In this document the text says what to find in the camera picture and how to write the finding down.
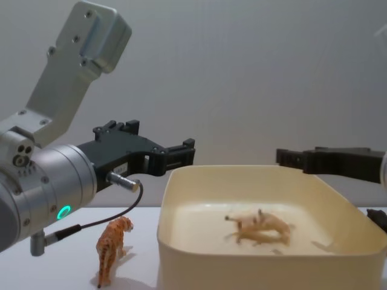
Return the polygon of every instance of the tiger figurine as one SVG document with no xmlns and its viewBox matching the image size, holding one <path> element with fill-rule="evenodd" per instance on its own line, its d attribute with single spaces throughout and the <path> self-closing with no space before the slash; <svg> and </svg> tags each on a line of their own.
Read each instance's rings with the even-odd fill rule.
<svg viewBox="0 0 387 290">
<path fill-rule="evenodd" d="M 105 286 L 111 284 L 110 270 L 117 255 L 119 259 L 126 255 L 123 249 L 124 232 L 129 233 L 133 227 L 130 219 L 121 216 L 111 221 L 98 239 L 96 245 L 99 255 L 98 288 L 101 288 L 103 284 Z"/>
</svg>

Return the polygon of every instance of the gray wall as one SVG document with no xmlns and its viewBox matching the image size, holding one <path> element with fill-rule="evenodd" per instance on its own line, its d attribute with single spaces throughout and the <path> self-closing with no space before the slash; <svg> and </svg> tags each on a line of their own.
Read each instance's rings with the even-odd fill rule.
<svg viewBox="0 0 387 290">
<path fill-rule="evenodd" d="M 117 69 L 90 87 L 55 143 L 79 144 L 111 119 L 140 120 L 164 146 L 197 140 L 196 164 L 273 164 L 276 148 L 387 149 L 387 62 L 376 31 L 384 0 L 98 0 L 133 29 Z M 73 0 L 0 4 L 0 116 L 26 103 Z M 158 205 L 167 176 L 142 178 Z M 357 205 L 379 186 L 324 177 Z M 117 187 L 92 205 L 125 205 Z"/>
</svg>

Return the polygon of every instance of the toy animal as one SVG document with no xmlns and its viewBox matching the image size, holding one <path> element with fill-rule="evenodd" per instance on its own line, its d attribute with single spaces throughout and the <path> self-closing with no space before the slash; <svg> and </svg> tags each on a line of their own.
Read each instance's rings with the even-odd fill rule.
<svg viewBox="0 0 387 290">
<path fill-rule="evenodd" d="M 270 239 L 268 237 L 264 237 L 257 232 L 261 231 L 277 231 L 281 239 L 280 241 L 284 244 L 288 245 L 290 242 L 291 228 L 292 226 L 284 222 L 282 219 L 271 213 L 264 213 L 261 209 L 258 210 L 258 214 L 256 216 L 243 216 L 242 218 L 232 219 L 237 223 L 238 231 L 233 233 L 233 236 L 237 237 L 237 242 L 239 243 L 241 239 L 252 239 L 257 241 L 257 243 L 263 242 L 275 242 L 277 239 Z"/>
<path fill-rule="evenodd" d="M 111 221 L 98 239 L 96 249 L 99 255 L 98 288 L 108 286 L 110 281 L 110 269 L 118 258 L 126 255 L 123 249 L 123 234 L 133 230 L 133 223 L 127 217 L 121 216 Z"/>
</svg>

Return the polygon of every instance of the cream plastic bin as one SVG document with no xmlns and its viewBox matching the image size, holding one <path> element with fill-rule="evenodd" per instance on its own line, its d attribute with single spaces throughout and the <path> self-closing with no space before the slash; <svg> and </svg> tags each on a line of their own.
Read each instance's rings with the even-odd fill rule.
<svg viewBox="0 0 387 290">
<path fill-rule="evenodd" d="M 289 246 L 234 237 L 227 214 L 269 211 Z M 313 175 L 279 166 L 190 166 L 169 179 L 157 238 L 164 290 L 380 290 L 387 235 Z"/>
</svg>

